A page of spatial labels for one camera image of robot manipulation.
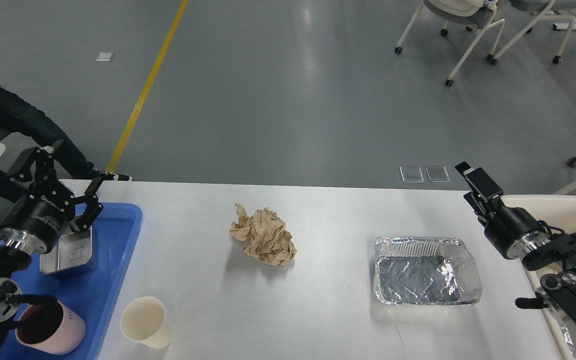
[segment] chair wheel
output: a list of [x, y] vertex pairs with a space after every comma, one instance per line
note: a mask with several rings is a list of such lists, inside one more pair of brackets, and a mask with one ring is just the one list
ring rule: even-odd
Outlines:
[[569, 167], [576, 167], [576, 156], [570, 157], [567, 161], [566, 161], [566, 165]]

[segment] gray floor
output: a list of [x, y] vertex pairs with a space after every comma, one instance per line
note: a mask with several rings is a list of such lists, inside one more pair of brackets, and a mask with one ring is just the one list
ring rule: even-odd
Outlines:
[[[180, 1], [0, 2], [0, 78], [44, 110], [99, 167], [128, 120]], [[466, 189], [484, 167], [508, 194], [576, 179], [576, 32], [540, 22], [499, 61], [474, 33], [418, 1], [189, 0], [117, 171], [154, 182]], [[501, 44], [528, 22], [514, 9]], [[114, 51], [109, 63], [96, 63]], [[5, 140], [6, 167], [32, 142]], [[399, 166], [444, 165], [447, 184]]]

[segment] yellow floor line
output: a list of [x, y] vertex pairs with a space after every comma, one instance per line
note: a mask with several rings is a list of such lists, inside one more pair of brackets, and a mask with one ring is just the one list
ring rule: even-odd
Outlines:
[[141, 93], [137, 98], [137, 103], [135, 103], [132, 112], [130, 114], [130, 117], [128, 118], [128, 122], [126, 123], [126, 126], [123, 128], [121, 137], [119, 137], [119, 141], [117, 141], [117, 146], [115, 146], [114, 151], [112, 152], [110, 162], [108, 162], [108, 166], [105, 167], [106, 171], [114, 172], [115, 167], [117, 167], [119, 158], [121, 158], [122, 153], [124, 152], [124, 148], [126, 147], [126, 143], [128, 142], [128, 139], [130, 138], [130, 135], [133, 132], [135, 123], [137, 123], [137, 118], [139, 117], [139, 114], [142, 112], [144, 102], [146, 102], [146, 98], [148, 98], [148, 93], [151, 91], [151, 87], [153, 87], [153, 82], [157, 77], [157, 73], [160, 70], [160, 66], [162, 66], [162, 62], [164, 60], [164, 57], [166, 56], [166, 52], [168, 51], [170, 45], [170, 41], [172, 41], [172, 37], [175, 34], [175, 30], [179, 25], [179, 20], [181, 19], [181, 16], [184, 14], [184, 10], [186, 9], [187, 4], [188, 0], [183, 0], [179, 5], [179, 9], [176, 10], [176, 15], [174, 16], [172, 24], [170, 24], [170, 28], [168, 29], [164, 42], [161, 44], [161, 48], [159, 49], [159, 53], [157, 54], [155, 63], [152, 64], [152, 68], [150, 69], [150, 73], [148, 74], [148, 78], [146, 79], [146, 84], [144, 84], [143, 88], [141, 89]]

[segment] jeans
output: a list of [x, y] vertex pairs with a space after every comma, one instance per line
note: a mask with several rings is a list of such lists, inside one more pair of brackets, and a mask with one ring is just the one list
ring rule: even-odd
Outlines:
[[[30, 105], [16, 94], [0, 88], [0, 128], [11, 133], [22, 133], [31, 137], [39, 146], [52, 146], [56, 141], [64, 141], [54, 154], [61, 166], [74, 179], [91, 178], [94, 164], [71, 141], [66, 133], [43, 111]], [[14, 186], [3, 178], [0, 171], [0, 197], [15, 202], [21, 191], [12, 191]]]

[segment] blue tray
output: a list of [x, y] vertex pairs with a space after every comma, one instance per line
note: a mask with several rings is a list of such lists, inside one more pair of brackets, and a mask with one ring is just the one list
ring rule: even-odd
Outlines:
[[98, 260], [94, 271], [57, 279], [39, 272], [39, 254], [32, 256], [30, 267], [14, 273], [12, 279], [23, 294], [46, 294], [59, 299], [86, 322], [86, 335], [71, 353], [51, 355], [23, 346], [11, 330], [0, 348], [0, 359], [94, 360], [106, 335], [141, 227], [142, 211], [136, 205], [104, 203], [93, 224]]

